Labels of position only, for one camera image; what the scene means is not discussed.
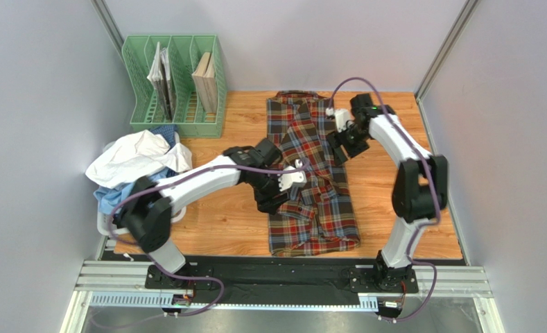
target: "white robotic arm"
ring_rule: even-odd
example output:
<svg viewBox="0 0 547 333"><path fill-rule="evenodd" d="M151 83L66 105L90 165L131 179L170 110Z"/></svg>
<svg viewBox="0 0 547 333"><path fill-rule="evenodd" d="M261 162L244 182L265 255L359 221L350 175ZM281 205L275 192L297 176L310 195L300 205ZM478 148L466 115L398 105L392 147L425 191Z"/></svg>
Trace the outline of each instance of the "white robotic arm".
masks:
<svg viewBox="0 0 547 333"><path fill-rule="evenodd" d="M256 147L227 149L210 163L157 184L140 178L132 194L155 187L154 191L126 203L118 220L155 262L168 272L177 272L185 265L185 257L170 240L172 213L212 192L246 182L254 189L257 209L274 214L289 199L287 190L306 184L299 160L295 161L298 169L268 170L280 157L279 149L264 139Z"/></svg>
<svg viewBox="0 0 547 333"><path fill-rule="evenodd" d="M419 155L401 134L412 142L430 166L441 210L447 204L448 165L445 157L434 156L421 147L404 130L389 105L387 109L389 114L383 114L373 104L369 94L359 94L351 100L351 112L346 109L327 109L327 115L335 119L337 127L337 131L328 136L336 164L347 161L343 150L349 157L355 157L369 147L366 142L368 139L375 139L399 167L392 193L392 206L397 213L396 222L387 244L376 258L376 283L379 287L389 289L410 274L410 257L413 256L429 219L435 217L431 191L428 185L419 184L419 176L426 178L423 168L420 167Z"/></svg>

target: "gray wall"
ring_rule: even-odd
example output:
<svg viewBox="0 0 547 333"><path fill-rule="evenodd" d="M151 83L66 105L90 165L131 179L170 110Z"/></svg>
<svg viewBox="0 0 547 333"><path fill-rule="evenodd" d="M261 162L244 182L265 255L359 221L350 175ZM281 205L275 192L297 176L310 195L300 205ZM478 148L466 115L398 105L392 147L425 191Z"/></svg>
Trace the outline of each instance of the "gray wall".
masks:
<svg viewBox="0 0 547 333"><path fill-rule="evenodd" d="M100 239L84 170L133 105L90 2L0 1L0 332L60 329Z"/></svg>
<svg viewBox="0 0 547 333"><path fill-rule="evenodd" d="M547 1L481 1L423 101L508 332L547 332Z"/></svg>
<svg viewBox="0 0 547 333"><path fill-rule="evenodd" d="M124 37L217 33L231 90L332 90L363 76L382 90L413 91L463 3L107 0Z"/></svg>

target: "wooden table surface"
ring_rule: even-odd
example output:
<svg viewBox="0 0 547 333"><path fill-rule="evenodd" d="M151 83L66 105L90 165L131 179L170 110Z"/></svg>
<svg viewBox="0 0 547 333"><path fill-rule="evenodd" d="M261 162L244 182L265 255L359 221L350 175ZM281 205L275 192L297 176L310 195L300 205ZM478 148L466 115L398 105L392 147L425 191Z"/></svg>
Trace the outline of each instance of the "wooden table surface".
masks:
<svg viewBox="0 0 547 333"><path fill-rule="evenodd" d="M182 139L193 153L193 165L205 164L226 148L255 145L266 137L266 99L277 92L229 92L220 139ZM329 92L319 92L330 96ZM350 109L349 99L356 92L339 92L337 108ZM382 93L404 128L425 148L427 136L421 116L410 92ZM390 196L397 168L378 142L369 140L370 149L346 163L347 178L361 246L355 250L328 253L324 257L376 257L394 224ZM129 235L124 239L131 240ZM253 191L240 184L214 192L187 206L185 217L172 225L171 238L185 255L271 256L268 245L267 214L257 211ZM118 242L116 253L140 253L135 246ZM428 228L415 251L415 257L460 259L451 217L443 214L439 226Z"/></svg>

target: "metal frame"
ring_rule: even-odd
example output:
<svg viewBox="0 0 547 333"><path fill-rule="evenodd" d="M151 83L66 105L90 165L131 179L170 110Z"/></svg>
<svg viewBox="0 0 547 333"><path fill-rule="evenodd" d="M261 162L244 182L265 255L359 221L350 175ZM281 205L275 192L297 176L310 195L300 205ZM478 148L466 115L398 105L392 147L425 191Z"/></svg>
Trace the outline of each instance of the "metal frame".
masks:
<svg viewBox="0 0 547 333"><path fill-rule="evenodd" d="M97 245L97 250L95 251L93 260L101 260L101 257L103 256L103 253L107 249L107 240L109 237L101 235L101 238L99 239L99 244Z"/></svg>
<svg viewBox="0 0 547 333"><path fill-rule="evenodd" d="M145 289L146 274L150 262L84 262L78 276L72 299L64 317L61 332L81 332L89 307L181 307L171 305L173 294L185 294L185 289ZM419 293L407 295L426 296L433 280L433 270L427 266L415 266ZM437 285L432 297L473 298L484 332L504 332L496 305L482 267L437 266ZM233 305L219 304L214 309L289 310L289 311L377 311L378 297L398 296L389 293L359 293L360 305ZM197 309L198 303L189 308Z"/></svg>
<svg viewBox="0 0 547 333"><path fill-rule="evenodd" d="M437 52L435 59L431 63L429 70L425 74L425 77L423 77L423 80L419 85L419 89L417 89L417 91L415 92L415 98L417 99L418 103L421 99L423 99L425 93L427 93L427 90L431 86L433 79L435 78L443 62L447 58L449 52L455 44L455 41L458 40L458 37L460 36L462 30L464 30L464 27L468 23L470 16L472 16L472 13L476 9L476 5L478 5L479 2L480 0L466 0L466 3L462 7L462 10L460 11L458 17L455 19L440 50Z"/></svg>
<svg viewBox="0 0 547 333"><path fill-rule="evenodd" d="M107 30L109 38L111 39L113 46L115 46L117 53L121 55L121 47L123 46L124 39L117 28L117 24L115 23L105 0L91 0L91 4L95 8L99 19L101 19L101 22L105 26L105 30Z"/></svg>

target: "cable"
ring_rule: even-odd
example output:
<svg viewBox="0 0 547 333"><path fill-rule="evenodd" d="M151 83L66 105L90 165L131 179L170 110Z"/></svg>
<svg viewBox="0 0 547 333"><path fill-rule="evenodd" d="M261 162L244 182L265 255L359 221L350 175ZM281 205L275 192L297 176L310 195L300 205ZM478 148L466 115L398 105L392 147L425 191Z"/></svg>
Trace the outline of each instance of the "cable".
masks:
<svg viewBox="0 0 547 333"><path fill-rule="evenodd" d="M401 309L404 309L404 301L406 299L406 284L404 284L404 281L400 281L400 284L402 285L402 299L400 307Z"/></svg>
<svg viewBox="0 0 547 333"><path fill-rule="evenodd" d="M415 152L415 155L417 155L419 160L421 160L421 163L423 164L423 170L425 170L425 175L427 176L427 181L429 183L429 191L431 193L431 198L433 199L433 206L435 208L435 222L428 221L426 223L419 224L417 226L417 228L415 229L415 231L413 232L413 236L410 238L410 241L408 242L408 245L406 246L406 252L405 252L406 257L410 260L410 262L412 264L420 265L420 266L430 266L433 269L433 282L431 283L431 288L427 292L427 297L425 297L425 300L423 301L423 303L421 303L419 308L417 308L413 313L409 314L406 317L403 317L403 318L382 318L381 316L378 316L378 319L387 321L389 323L401 323L401 322L409 321L410 319L413 319L414 317L416 317L419 314L419 312L422 309L425 308L425 306L427 306L427 303L429 302L429 299L431 298L431 295L433 294L433 290L435 289L435 285L437 284L437 267L435 267L435 265L430 263L430 262L418 262L417 260L414 260L410 255L410 249L413 247L414 240L417 238L417 236L419 235L419 232L422 228L428 227L430 225L437 225L441 222L442 215L441 215L441 210L440 210L440 204L439 204L439 200L437 199L437 192L435 191L435 184L433 183L433 177L431 177L431 169L429 168L429 164L427 164L427 161L423 157L423 154L421 154L421 152L417 149L417 147L415 147L413 142L408 138L408 136L402 130L402 128L394 122L394 119L392 119L392 117L388 113L388 110L386 110L386 105L384 105L384 102L382 101L382 96L380 95L380 93L378 92L376 87L371 82L369 82L368 80L366 80L364 78L360 78L360 77L353 77L353 78L348 78L347 80L344 80L333 91L333 94L331 95L331 98L330 98L329 107L330 108L333 107L334 98L335 98L335 95L337 94L337 92L339 91L339 89L345 83L347 83L349 81L353 81L353 80L359 80L359 81L364 82L365 84L367 84L374 91L374 94L376 95L376 97L378 98L378 102L380 103L382 113L386 116L386 118L388 119L388 122L390 123L390 125L392 125L394 127L394 129L397 130L397 132L400 134L400 136L403 138L403 140L407 143L407 145L409 145L409 147L413 150L413 152Z"/></svg>
<svg viewBox="0 0 547 333"><path fill-rule="evenodd" d="M196 314L201 314L203 312L206 312L207 310L209 310L212 306L214 306L217 302L220 301L220 299L222 298L222 296L224 296L224 282L222 282L222 280L216 278L216 277L200 277L200 276L193 276L193 277L189 277L189 276L183 276L183 275L177 275L177 274L173 274L169 271L167 271L163 266L161 266L159 263L157 262L153 262L154 265L156 265L156 267L166 276L169 276L170 278L174 278L174 279L179 279L179 280L187 280L187 281L213 281L217 284L220 285L220 292L218 293L218 295L216 296L216 298L214 298L214 300L212 300L210 303L208 303L206 306L200 308L200 309L197 309L197 310L194 310L194 311L191 311L191 312L182 312L180 314L177 314L176 316L177 317L189 317L189 316L195 316ZM121 326L106 326L106 325L101 325L99 323L97 323L94 319L93 319L93 316L89 318L91 324L95 325L96 327L99 327L99 328L102 328L104 330L121 330L123 328L129 328L129 327L134 327L134 326L138 326L138 325L141 325L147 321L151 321L153 319L158 319L158 318L164 318L165 315L164 314L158 314L156 316L151 316L151 317L148 317L148 318L145 318L145 319L142 319L140 321L136 321L134 323L130 323L130 324L126 324L126 325L121 325Z"/></svg>

